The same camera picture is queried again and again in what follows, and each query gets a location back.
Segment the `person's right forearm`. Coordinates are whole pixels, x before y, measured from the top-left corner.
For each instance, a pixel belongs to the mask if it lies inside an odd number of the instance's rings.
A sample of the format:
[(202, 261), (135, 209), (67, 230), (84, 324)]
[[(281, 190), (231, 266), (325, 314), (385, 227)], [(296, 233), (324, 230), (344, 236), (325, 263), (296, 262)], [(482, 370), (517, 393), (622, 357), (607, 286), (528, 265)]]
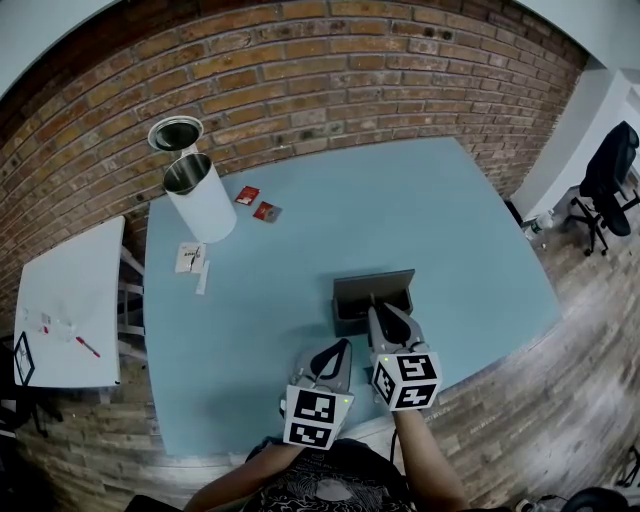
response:
[(412, 501), (418, 512), (462, 512), (464, 487), (419, 410), (393, 413)]

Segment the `white bottle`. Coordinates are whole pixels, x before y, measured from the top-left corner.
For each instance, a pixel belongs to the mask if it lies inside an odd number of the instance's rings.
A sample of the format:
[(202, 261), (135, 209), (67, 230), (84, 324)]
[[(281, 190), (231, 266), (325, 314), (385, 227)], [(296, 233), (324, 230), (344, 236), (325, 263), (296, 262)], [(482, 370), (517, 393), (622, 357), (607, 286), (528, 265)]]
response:
[(538, 215), (534, 220), (532, 220), (525, 228), (524, 235), (525, 237), (532, 241), (534, 240), (540, 233), (545, 230), (548, 230), (554, 226), (554, 212), (552, 210), (547, 210), (540, 215)]

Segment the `white folding table frame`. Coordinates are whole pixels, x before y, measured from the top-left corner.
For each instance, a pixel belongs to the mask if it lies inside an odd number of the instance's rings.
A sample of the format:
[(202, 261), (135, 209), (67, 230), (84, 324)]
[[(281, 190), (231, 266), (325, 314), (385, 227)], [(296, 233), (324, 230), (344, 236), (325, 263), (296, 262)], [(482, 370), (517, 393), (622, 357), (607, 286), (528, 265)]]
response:
[(120, 353), (140, 361), (147, 361), (143, 344), (132, 342), (133, 338), (144, 340), (146, 336), (142, 319), (144, 287), (141, 284), (120, 280), (118, 292), (122, 298), (122, 312), (117, 315), (117, 331), (119, 335), (123, 335), (123, 338), (118, 339)]

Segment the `person's left forearm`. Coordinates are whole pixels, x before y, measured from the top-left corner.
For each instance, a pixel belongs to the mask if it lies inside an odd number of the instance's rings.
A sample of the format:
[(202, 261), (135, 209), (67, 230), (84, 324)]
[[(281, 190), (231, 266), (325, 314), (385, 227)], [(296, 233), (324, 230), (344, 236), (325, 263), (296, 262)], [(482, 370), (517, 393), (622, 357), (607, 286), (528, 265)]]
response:
[(184, 507), (184, 512), (212, 512), (250, 497), (285, 471), (303, 447), (284, 444), (266, 446), (243, 465), (205, 485)]

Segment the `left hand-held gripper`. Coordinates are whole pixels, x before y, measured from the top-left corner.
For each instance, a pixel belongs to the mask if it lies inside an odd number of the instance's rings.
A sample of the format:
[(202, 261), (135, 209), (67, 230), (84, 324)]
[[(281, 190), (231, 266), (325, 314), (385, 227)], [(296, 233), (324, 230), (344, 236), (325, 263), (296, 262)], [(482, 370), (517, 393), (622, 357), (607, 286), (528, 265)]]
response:
[(352, 345), (339, 340), (299, 359), (301, 375), (286, 387), (280, 400), (283, 442), (330, 449), (354, 403), (350, 392)]

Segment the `white paper packet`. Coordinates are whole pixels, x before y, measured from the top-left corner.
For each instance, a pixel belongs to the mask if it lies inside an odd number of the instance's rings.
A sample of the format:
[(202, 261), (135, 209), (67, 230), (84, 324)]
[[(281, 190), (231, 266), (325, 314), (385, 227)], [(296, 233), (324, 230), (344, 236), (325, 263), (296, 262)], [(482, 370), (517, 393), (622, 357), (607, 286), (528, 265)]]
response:
[(204, 267), (206, 245), (204, 243), (184, 242), (178, 247), (175, 272), (200, 274)]

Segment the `black-framed printed card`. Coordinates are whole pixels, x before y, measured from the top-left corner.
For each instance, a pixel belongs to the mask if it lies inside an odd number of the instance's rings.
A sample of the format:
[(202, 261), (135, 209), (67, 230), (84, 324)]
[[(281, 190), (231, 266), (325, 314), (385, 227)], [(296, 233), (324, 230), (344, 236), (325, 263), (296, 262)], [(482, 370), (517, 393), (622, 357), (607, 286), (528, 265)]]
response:
[(18, 371), (20, 384), (27, 386), (35, 372), (35, 364), (31, 355), (28, 338), (22, 332), (14, 347), (14, 360)]

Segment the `dark grey box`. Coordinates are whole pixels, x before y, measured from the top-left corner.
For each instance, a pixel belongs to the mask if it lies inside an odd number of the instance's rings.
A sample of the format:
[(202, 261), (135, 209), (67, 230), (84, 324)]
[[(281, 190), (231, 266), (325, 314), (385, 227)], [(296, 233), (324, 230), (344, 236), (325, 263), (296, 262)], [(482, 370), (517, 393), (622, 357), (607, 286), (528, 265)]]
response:
[(368, 332), (370, 293), (375, 296), (376, 303), (389, 303), (410, 315), (413, 303), (409, 286), (414, 274), (414, 269), (407, 269), (335, 279), (331, 301), (335, 336), (350, 337)]

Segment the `round steel bin lid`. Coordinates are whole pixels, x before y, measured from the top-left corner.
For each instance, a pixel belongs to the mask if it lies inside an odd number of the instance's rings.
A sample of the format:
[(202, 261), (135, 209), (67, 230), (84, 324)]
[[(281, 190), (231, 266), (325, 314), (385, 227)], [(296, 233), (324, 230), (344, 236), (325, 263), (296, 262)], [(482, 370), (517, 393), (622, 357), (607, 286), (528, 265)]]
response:
[(203, 132), (203, 124), (198, 119), (176, 115), (155, 123), (148, 132), (147, 141), (159, 151), (184, 151), (196, 144)]

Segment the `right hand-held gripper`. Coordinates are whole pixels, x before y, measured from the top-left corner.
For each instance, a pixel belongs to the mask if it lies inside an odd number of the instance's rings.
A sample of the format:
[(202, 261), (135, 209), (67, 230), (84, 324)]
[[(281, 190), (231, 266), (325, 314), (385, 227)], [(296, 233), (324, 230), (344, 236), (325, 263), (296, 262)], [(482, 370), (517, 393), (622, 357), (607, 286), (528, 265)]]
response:
[(423, 343), (419, 324), (393, 305), (371, 305), (367, 321), (369, 345), (377, 354), (371, 385), (382, 402), (392, 412), (431, 407), (443, 382), (438, 354), (425, 350), (385, 354), (388, 342), (401, 346)]

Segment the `black office chair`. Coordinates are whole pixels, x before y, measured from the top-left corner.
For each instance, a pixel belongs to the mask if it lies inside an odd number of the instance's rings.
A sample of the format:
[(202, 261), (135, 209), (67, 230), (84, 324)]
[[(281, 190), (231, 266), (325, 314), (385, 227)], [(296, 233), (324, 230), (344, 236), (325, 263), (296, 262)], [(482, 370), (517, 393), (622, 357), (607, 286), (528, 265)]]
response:
[(633, 198), (628, 199), (623, 185), (639, 148), (637, 132), (628, 122), (621, 121), (609, 131), (589, 161), (578, 195), (570, 201), (570, 205), (577, 206), (582, 214), (570, 214), (566, 218), (567, 222), (581, 223), (589, 228), (585, 256), (594, 252), (596, 239), (602, 244), (601, 254), (607, 255), (609, 246), (604, 229), (617, 237), (631, 234), (626, 212), (640, 205), (640, 195), (633, 191)]

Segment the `white folding table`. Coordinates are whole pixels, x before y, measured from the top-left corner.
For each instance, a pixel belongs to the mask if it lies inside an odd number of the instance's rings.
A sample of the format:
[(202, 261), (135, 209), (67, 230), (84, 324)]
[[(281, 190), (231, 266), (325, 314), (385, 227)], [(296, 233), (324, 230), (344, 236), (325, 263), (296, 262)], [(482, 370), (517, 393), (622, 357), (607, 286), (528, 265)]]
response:
[[(35, 372), (28, 386), (99, 388), (120, 383), (117, 331), (119, 268), (125, 220), (113, 218), (77, 235), (27, 263), (19, 284), (14, 347), (28, 338)], [(75, 326), (99, 354), (75, 338), (64, 342), (32, 331), (21, 310), (34, 308)]]

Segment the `white cylindrical bin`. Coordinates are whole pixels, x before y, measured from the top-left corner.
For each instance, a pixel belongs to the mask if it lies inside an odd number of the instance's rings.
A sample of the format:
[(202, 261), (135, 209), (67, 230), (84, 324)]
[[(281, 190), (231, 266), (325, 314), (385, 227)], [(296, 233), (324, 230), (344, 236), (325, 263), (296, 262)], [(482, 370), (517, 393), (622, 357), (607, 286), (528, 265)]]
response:
[(197, 241), (226, 238), (237, 214), (211, 159), (204, 153), (183, 153), (164, 173), (163, 187)]

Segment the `black printed shirt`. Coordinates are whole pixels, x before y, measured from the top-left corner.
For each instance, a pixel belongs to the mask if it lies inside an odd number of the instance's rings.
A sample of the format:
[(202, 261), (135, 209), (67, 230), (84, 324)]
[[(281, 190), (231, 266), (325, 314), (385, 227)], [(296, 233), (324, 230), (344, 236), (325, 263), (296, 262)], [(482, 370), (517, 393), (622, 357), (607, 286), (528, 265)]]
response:
[(242, 512), (412, 512), (405, 478), (368, 445), (304, 449)]

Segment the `clear plastic wrapper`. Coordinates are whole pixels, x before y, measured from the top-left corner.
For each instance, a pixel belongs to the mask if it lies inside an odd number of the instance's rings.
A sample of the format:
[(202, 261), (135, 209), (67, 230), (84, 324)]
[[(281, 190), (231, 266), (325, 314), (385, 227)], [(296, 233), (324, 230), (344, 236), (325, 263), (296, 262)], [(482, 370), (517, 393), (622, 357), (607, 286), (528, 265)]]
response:
[(70, 342), (75, 338), (76, 329), (72, 323), (39, 309), (24, 307), (21, 310), (21, 317), (32, 331), (64, 342)]

